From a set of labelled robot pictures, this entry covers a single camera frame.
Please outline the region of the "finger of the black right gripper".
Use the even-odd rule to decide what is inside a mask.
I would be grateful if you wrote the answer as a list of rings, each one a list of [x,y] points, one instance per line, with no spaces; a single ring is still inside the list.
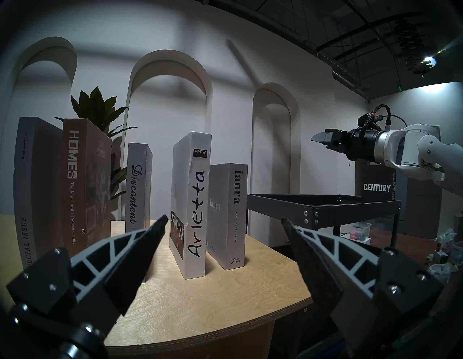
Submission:
[[[334,141],[334,134],[335,130],[325,130],[324,132],[320,132],[312,136],[311,141],[323,144],[325,146],[332,146]]]

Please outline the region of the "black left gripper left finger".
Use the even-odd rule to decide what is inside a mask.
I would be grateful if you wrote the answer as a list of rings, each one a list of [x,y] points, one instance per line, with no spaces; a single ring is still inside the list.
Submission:
[[[135,299],[167,223],[162,215],[149,228],[105,238],[73,257],[64,247],[52,248],[7,290],[41,317],[112,328]]]

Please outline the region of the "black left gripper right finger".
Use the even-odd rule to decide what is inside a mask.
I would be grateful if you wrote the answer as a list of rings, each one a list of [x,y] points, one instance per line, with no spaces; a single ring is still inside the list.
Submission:
[[[312,300],[348,349],[380,349],[424,319],[443,284],[395,247],[383,249],[293,224],[283,217]]]

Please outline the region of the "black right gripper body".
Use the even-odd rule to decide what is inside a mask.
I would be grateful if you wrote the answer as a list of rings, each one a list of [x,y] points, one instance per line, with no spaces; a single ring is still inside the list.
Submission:
[[[326,129],[326,147],[329,150],[345,154],[351,161],[362,159],[376,162],[375,144],[382,131],[367,129],[363,137],[361,134],[363,134],[361,128],[349,132]]]

